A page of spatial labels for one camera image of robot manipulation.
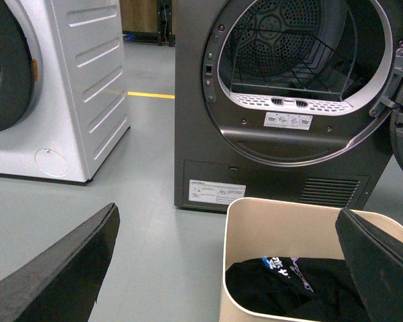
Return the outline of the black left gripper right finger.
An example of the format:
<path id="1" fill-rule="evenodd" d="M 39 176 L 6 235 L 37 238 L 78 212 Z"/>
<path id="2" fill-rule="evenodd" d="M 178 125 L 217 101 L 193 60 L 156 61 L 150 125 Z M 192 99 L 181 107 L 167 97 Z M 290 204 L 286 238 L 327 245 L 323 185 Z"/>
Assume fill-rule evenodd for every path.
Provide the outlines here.
<path id="1" fill-rule="evenodd" d="M 403 242 L 347 208 L 335 229 L 370 320 L 403 321 Z"/>

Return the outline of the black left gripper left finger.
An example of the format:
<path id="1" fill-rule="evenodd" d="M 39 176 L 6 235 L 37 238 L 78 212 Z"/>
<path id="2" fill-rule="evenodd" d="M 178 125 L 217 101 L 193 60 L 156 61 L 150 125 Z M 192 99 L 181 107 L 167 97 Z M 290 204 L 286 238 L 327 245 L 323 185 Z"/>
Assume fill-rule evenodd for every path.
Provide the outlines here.
<path id="1" fill-rule="evenodd" d="M 0 321 L 88 321 L 119 227 L 110 203 L 0 280 Z"/>

